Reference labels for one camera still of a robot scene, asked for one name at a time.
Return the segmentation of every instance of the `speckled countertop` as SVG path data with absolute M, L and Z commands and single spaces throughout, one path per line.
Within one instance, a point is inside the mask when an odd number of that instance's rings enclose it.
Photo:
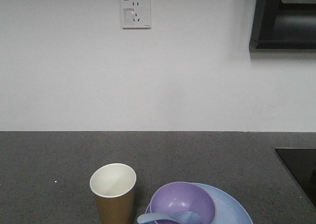
M 160 186 L 191 181 L 233 196 L 255 224 L 315 224 L 316 209 L 274 151 L 315 141 L 316 133 L 0 132 L 0 223 L 99 224 L 90 176 L 120 162 L 137 173 L 135 217 Z

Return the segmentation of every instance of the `plastic bowl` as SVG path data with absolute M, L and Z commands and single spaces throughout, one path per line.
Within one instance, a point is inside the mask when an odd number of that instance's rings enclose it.
M 151 199 L 149 211 L 168 214 L 192 211 L 202 217 L 201 224 L 212 224 L 216 214 L 215 204 L 209 194 L 189 182 L 173 182 L 159 188 Z M 155 223 L 174 224 L 171 221 Z

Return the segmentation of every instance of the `blue spoon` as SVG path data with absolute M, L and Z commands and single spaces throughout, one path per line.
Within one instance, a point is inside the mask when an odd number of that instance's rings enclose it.
M 168 220 L 178 224 L 200 224 L 202 222 L 201 216 L 194 212 L 184 212 L 178 214 L 146 213 L 140 215 L 137 222 L 139 224 L 145 224 L 157 220 Z

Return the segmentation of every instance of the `wall socket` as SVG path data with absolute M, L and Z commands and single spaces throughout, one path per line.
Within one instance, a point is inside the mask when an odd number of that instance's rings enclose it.
M 120 0 L 123 28 L 151 28 L 150 0 Z

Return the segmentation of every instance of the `light blue plate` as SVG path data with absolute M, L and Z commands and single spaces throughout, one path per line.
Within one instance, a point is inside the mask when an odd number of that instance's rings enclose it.
M 232 196 L 207 184 L 194 184 L 204 189 L 214 200 L 216 217 L 213 224 L 253 224 L 247 211 Z

